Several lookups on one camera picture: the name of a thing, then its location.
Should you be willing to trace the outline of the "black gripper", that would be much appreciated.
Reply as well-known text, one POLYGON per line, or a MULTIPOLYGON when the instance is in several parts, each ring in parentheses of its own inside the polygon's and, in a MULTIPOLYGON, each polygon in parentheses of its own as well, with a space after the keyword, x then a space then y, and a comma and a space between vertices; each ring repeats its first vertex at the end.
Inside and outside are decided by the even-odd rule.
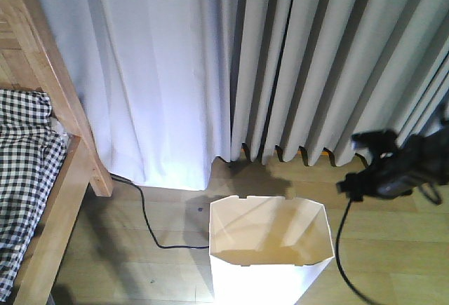
POLYGON ((412 134, 403 147, 396 143, 393 130, 375 130, 351 136, 353 149, 367 149, 371 164, 360 172, 349 172, 336 184, 337 192, 344 193, 353 202, 365 196, 393 200, 409 196, 421 185, 419 178, 410 173, 413 161, 419 154, 421 136, 412 134))

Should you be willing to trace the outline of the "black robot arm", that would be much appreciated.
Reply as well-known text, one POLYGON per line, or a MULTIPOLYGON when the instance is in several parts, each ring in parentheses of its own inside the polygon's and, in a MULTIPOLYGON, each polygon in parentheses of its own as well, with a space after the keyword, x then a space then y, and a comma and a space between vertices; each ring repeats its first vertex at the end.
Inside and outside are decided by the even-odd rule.
POLYGON ((361 202, 365 196, 393 200, 409 196, 419 189, 435 205, 442 198, 435 186, 448 183, 448 119, 445 105, 437 109, 441 128, 422 136, 412 134, 402 147, 396 143, 393 130, 375 130, 351 136, 354 149, 367 149, 371 164, 360 172, 350 172, 336 184, 339 193, 352 201, 361 202))

